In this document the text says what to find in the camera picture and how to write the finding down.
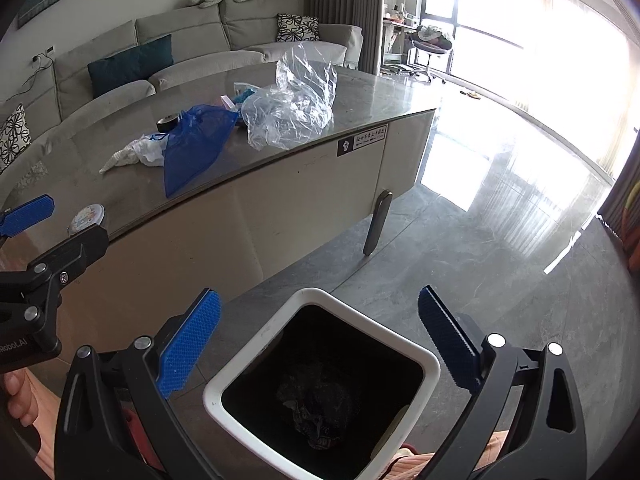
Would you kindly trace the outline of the person's left hand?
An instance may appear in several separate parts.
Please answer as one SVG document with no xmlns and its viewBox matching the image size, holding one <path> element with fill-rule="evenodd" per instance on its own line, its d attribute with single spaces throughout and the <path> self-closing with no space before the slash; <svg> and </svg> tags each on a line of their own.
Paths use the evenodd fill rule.
<svg viewBox="0 0 640 480">
<path fill-rule="evenodd" d="M 23 427 L 32 426 L 39 415 L 38 401 L 32 376 L 26 368 L 2 375 L 2 388 L 9 396 L 9 414 Z"/>
</svg>

